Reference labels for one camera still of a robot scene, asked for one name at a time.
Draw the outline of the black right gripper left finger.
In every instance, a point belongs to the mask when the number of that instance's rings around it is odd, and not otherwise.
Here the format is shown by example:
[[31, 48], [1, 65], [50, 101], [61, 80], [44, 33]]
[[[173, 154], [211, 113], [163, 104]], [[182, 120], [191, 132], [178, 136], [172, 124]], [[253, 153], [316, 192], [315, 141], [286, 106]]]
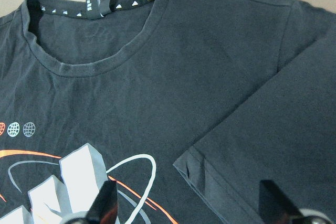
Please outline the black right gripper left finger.
[[118, 215], [116, 181], [105, 181], [85, 219], [88, 223], [115, 223]]

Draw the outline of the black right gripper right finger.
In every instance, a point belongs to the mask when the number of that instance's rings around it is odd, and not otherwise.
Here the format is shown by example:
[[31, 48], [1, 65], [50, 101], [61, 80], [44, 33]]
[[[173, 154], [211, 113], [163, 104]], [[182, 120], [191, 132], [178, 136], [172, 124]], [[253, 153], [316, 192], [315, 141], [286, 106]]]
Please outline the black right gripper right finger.
[[304, 215], [273, 180], [259, 183], [259, 215], [262, 220], [304, 220]]

